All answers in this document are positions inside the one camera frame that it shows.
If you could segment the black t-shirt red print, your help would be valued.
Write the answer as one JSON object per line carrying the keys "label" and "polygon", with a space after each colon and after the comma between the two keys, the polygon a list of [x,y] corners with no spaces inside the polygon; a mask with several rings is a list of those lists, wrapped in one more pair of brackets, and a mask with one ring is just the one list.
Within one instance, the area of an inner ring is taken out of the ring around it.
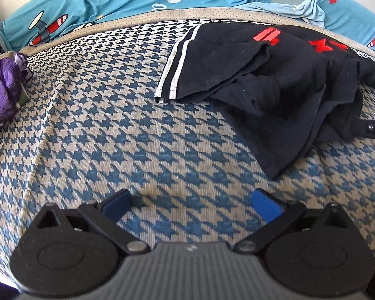
{"label": "black t-shirt red print", "polygon": [[375,62],[322,33],[212,22],[174,44],[154,98],[212,104],[275,179],[313,144],[356,138],[361,85],[375,90]]}

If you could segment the houndstooth blue white bedspread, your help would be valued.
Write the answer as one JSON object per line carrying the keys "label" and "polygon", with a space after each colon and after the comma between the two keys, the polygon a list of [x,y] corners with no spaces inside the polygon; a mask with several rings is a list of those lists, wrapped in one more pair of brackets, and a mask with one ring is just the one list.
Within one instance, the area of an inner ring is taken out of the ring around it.
{"label": "houndstooth blue white bedspread", "polygon": [[98,24],[25,49],[28,103],[0,130],[0,281],[48,202],[74,209],[123,188],[134,207],[121,226],[157,241],[236,243],[263,221],[262,188],[311,208],[340,203],[375,255],[375,140],[312,148],[276,181],[206,103],[154,101],[174,43],[213,20],[287,25],[229,8],[163,11]]}

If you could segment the purple crumpled garment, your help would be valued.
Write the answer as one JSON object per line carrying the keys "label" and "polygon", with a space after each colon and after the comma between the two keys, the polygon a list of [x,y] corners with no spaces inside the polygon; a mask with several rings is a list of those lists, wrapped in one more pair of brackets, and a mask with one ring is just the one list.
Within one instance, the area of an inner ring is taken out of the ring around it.
{"label": "purple crumpled garment", "polygon": [[32,77],[33,72],[23,54],[11,51],[0,58],[0,129],[29,100],[26,83]]}

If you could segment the blue airplane print sheet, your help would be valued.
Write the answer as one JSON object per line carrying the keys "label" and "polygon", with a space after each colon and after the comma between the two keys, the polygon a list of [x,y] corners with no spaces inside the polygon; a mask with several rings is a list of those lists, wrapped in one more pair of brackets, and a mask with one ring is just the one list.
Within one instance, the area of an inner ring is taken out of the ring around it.
{"label": "blue airplane print sheet", "polygon": [[91,25],[148,12],[188,8],[268,12],[322,27],[375,52],[375,14],[354,0],[31,0],[0,23],[0,54],[51,42]]}

